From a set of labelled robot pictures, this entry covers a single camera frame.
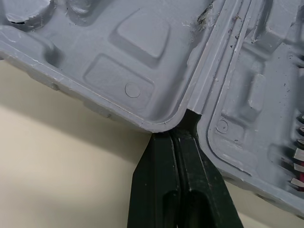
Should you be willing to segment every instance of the gray plastic case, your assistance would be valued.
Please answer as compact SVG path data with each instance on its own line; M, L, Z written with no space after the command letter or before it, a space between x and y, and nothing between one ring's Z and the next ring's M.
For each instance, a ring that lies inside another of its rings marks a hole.
M0 0L0 57L150 132L202 115L230 182L304 217L290 183L304 113L302 0Z

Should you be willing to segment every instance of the molded compartment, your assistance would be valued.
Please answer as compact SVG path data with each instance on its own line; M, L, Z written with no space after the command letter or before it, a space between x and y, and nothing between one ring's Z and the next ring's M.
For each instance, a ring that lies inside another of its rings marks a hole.
M211 3L0 0L0 57L105 116L163 131L186 110L187 85L223 1Z
M202 149L227 180L301 217L304 192L291 180L300 175L293 156L303 138L303 10L303 1L252 1L241 33L227 41L229 58L191 107L202 114Z

